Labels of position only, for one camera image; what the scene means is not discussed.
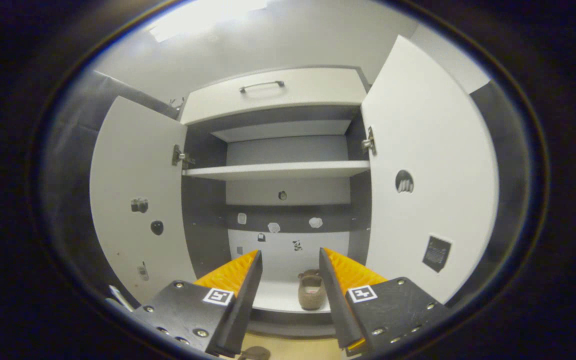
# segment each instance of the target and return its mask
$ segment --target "wooden floor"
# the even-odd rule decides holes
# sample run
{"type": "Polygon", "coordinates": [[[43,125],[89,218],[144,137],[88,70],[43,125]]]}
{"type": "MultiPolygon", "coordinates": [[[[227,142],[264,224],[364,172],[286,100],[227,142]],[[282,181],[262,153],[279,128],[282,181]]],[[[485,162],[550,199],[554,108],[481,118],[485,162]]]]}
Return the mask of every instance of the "wooden floor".
{"type": "Polygon", "coordinates": [[[270,360],[341,360],[342,350],[335,338],[329,339],[286,339],[246,333],[241,350],[249,347],[265,347],[270,351],[270,360]]]}

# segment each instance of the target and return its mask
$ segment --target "bolt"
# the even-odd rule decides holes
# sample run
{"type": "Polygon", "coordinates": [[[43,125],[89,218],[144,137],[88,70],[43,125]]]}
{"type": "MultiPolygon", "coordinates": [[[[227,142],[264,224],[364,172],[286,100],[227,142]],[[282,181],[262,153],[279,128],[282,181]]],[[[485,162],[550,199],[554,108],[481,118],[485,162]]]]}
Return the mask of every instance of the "bolt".
{"type": "Polygon", "coordinates": [[[201,330],[201,328],[195,328],[194,334],[197,335],[197,337],[205,338],[208,336],[208,331],[201,330]]]}

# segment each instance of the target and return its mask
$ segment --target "drawer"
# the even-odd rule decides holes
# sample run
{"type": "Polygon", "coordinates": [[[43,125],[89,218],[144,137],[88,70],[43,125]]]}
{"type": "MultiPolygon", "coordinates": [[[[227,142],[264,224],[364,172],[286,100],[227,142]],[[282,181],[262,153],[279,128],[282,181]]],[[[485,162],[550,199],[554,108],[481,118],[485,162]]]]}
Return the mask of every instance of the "drawer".
{"type": "Polygon", "coordinates": [[[358,106],[365,97],[366,88],[355,68],[275,70],[224,80],[191,92],[180,120],[191,125],[252,110],[300,105],[358,106]]]}

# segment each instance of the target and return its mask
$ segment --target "cabinet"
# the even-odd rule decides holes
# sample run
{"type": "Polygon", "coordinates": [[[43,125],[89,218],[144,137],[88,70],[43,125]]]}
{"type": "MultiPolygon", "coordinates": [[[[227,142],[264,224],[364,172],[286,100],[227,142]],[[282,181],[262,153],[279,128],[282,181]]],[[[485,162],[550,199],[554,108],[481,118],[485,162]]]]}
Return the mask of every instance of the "cabinet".
{"type": "Polygon", "coordinates": [[[193,91],[179,121],[118,98],[94,149],[91,207],[103,251],[135,298],[260,249],[253,306],[302,313],[297,275],[316,269],[326,247],[450,300],[496,217],[489,132],[455,80],[402,36],[367,88],[356,68],[264,71],[193,91]],[[364,153],[369,129],[375,151],[364,153]],[[173,166],[174,145],[194,164],[173,166]],[[146,213],[130,211],[136,197],[148,198],[146,213]],[[155,220],[161,235],[149,228],[155,220]],[[450,244],[439,270],[424,262],[431,237],[450,244]]]}

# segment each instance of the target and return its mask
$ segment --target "drawer handle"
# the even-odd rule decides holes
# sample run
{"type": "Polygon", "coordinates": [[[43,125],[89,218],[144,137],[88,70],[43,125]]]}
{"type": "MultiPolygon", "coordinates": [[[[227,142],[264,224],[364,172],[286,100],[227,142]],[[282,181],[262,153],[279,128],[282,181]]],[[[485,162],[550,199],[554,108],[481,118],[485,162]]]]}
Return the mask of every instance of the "drawer handle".
{"type": "Polygon", "coordinates": [[[281,81],[281,80],[275,80],[275,81],[268,81],[268,82],[259,82],[259,84],[252,84],[252,85],[246,85],[246,86],[242,86],[239,88],[239,92],[244,94],[246,92],[246,88],[252,88],[252,87],[257,87],[259,85],[268,85],[268,84],[277,84],[279,85],[280,88],[283,88],[286,86],[285,82],[281,81]]]}

